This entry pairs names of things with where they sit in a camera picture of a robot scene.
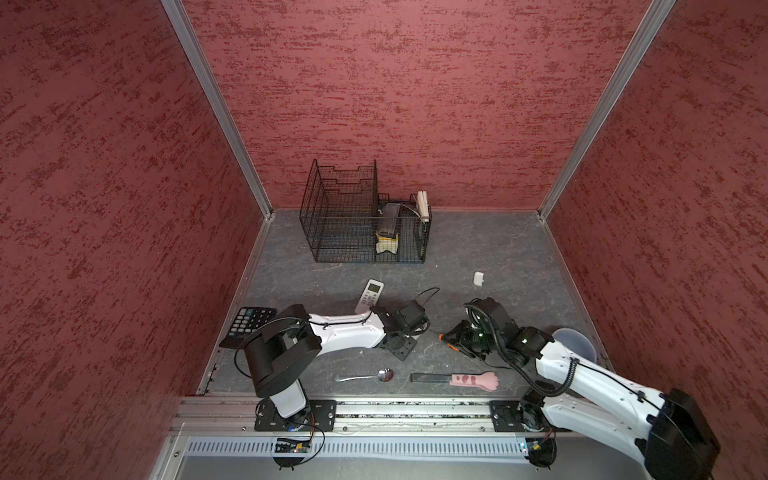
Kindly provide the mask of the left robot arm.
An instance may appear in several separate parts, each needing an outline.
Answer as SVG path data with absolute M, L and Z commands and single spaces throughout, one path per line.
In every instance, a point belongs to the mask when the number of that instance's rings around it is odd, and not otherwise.
M 300 377 L 323 354 L 349 349 L 383 349 L 405 360 L 417 337 L 431 326 L 425 308 L 413 300 L 390 312 L 369 306 L 360 313 L 324 316 L 302 304 L 287 307 L 247 334 L 234 349 L 243 356 L 256 395 L 272 403 L 279 418 L 301 425 L 312 414 Z

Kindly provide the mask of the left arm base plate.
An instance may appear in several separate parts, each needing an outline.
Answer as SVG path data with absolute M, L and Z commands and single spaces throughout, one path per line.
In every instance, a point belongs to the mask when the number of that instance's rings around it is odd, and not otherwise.
M 330 432 L 334 428 L 338 403 L 335 400 L 307 400 L 303 409 L 283 418 L 271 399 L 261 400 L 255 409 L 256 432 Z

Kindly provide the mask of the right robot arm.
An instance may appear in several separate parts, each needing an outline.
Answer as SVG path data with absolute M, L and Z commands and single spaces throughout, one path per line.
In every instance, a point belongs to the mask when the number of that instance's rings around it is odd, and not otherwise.
M 570 430 L 640 463 L 653 479 L 710 479 L 721 446 L 695 399 L 664 393 L 598 366 L 552 335 L 520 327 L 492 298 L 464 306 L 440 339 L 484 360 L 496 354 L 528 384 L 516 419 L 531 432 Z

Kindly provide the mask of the white air conditioner remote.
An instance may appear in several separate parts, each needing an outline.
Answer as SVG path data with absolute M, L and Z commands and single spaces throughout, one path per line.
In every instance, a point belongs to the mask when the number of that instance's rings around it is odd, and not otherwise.
M 355 307 L 356 314 L 369 312 L 377 303 L 384 289 L 378 280 L 369 279 Z

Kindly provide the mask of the orange black screwdriver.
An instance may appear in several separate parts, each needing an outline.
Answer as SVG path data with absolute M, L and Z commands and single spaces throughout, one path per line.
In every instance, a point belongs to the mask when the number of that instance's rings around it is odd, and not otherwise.
M 445 337 L 443 334 L 439 335 L 438 339 L 439 339 L 441 342 L 445 343 L 445 344 L 446 344 L 446 345 L 447 345 L 449 348 L 451 348 L 452 350 L 454 350 L 454 351 L 459 351 L 459 349 L 458 349 L 458 348 L 457 348 L 457 347 L 456 347 L 456 346 L 455 346 L 453 343 L 451 343 L 450 341 L 448 341 L 448 340 L 446 339 L 446 337 Z

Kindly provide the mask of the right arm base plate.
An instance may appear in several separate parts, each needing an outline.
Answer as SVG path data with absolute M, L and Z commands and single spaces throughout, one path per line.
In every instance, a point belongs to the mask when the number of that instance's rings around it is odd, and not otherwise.
M 567 432 L 554 427 L 544 414 L 529 402 L 493 400 L 489 404 L 490 419 L 496 433 Z

